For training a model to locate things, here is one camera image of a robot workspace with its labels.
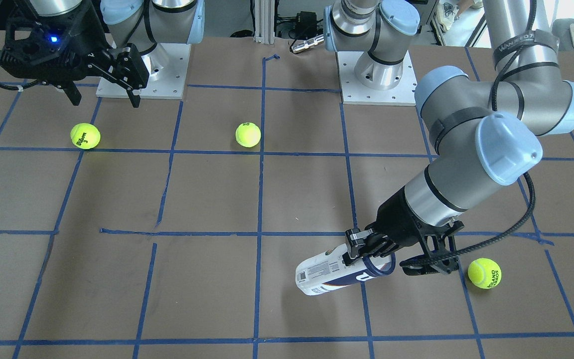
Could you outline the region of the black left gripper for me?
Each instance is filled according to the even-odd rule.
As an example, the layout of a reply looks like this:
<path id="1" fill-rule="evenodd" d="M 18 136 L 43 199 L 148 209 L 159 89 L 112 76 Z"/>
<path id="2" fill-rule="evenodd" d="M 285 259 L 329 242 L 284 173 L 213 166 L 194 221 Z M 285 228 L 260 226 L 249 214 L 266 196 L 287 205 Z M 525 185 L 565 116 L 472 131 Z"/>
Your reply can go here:
<path id="1" fill-rule="evenodd" d="M 348 251 L 342 260 L 350 266 L 360 258 L 387 257 L 419 243 L 423 254 L 400 262 L 404 273 L 410 276 L 450 274 L 460 268 L 458 257 L 453 256 L 454 234 L 463 227 L 460 220 L 443 226 L 425 223 L 410 209 L 405 191 L 401 189 L 379 207 L 375 222 L 364 230 L 353 228 L 345 232 Z"/>

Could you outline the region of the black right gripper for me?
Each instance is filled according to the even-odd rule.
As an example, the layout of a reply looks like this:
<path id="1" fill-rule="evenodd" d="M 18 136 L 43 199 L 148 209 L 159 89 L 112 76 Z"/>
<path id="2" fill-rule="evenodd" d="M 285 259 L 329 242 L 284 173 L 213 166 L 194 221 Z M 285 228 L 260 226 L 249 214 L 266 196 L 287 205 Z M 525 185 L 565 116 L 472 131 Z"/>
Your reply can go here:
<path id="1" fill-rule="evenodd" d="M 113 48 L 89 0 L 16 0 L 6 22 L 0 66 L 18 78 L 65 88 L 72 105 L 82 95 L 75 81 L 98 76 L 128 91 L 133 108 L 149 74 L 134 44 Z"/>

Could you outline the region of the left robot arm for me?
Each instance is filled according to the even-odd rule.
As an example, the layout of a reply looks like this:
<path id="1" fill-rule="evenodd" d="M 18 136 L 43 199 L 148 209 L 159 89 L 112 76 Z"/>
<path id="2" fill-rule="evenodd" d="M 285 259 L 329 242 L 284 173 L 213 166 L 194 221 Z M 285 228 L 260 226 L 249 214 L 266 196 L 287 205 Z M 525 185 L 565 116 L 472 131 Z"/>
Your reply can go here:
<path id="1" fill-rule="evenodd" d="M 460 255 L 492 245 L 519 229 L 535 209 L 528 171 L 543 156 L 540 136 L 574 130 L 574 82 L 563 80 L 559 39 L 539 0 L 485 0 L 496 77 L 475 82 L 455 66 L 427 73 L 415 102 L 437 159 L 384 202 L 364 230 L 346 232 L 342 263 L 389 257 L 420 244 L 402 261 L 406 275 L 449 274 Z M 458 217 L 524 177 L 526 213 L 509 229 L 460 250 Z"/>

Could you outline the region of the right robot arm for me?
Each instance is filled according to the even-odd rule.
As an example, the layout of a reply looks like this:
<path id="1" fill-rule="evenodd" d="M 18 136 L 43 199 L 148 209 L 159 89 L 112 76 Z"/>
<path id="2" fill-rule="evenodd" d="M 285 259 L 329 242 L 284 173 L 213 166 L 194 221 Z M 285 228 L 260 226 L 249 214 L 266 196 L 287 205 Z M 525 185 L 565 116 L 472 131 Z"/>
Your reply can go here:
<path id="1" fill-rule="evenodd" d="M 189 53 L 204 37 L 202 0 L 18 0 L 7 20 L 0 66 L 78 105 L 76 82 L 100 77 L 96 94 L 180 100 Z"/>

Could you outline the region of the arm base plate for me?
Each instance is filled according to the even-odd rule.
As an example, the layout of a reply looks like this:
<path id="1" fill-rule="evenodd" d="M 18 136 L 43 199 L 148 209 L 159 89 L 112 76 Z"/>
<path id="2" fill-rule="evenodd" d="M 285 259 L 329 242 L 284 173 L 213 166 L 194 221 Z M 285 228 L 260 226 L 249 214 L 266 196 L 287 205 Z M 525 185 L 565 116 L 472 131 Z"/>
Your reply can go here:
<path id="1" fill-rule="evenodd" d="M 409 52 L 401 63 L 384 65 L 367 52 L 341 51 L 337 63 L 345 104 L 416 105 L 417 80 Z"/>
<path id="2" fill-rule="evenodd" d="M 134 91 L 142 99 L 181 100 L 190 59 L 190 44 L 157 44 L 142 59 L 149 71 L 145 88 Z"/>

